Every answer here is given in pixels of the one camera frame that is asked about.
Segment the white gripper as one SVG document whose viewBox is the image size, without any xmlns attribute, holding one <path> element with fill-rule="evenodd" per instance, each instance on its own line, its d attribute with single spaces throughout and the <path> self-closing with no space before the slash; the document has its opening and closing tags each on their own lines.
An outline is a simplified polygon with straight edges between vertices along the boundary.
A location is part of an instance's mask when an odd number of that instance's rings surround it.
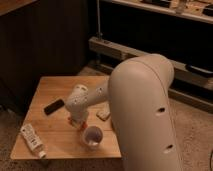
<svg viewBox="0 0 213 171">
<path fill-rule="evenodd" d="M 68 117 L 68 123 L 74 127 L 80 127 L 79 131 L 85 130 L 87 125 L 87 118 L 89 112 L 87 110 L 72 112 L 70 117 Z"/>
</svg>

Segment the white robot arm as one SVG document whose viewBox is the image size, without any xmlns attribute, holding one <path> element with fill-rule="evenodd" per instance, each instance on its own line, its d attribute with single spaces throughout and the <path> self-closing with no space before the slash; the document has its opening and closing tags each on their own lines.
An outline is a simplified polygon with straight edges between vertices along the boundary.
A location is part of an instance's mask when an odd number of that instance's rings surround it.
<svg viewBox="0 0 213 171">
<path fill-rule="evenodd" d="M 174 67 L 160 54 L 120 63 L 93 90 L 77 85 L 65 102 L 79 128 L 92 105 L 109 103 L 125 171 L 183 171 L 171 119 L 168 89 Z"/>
</svg>

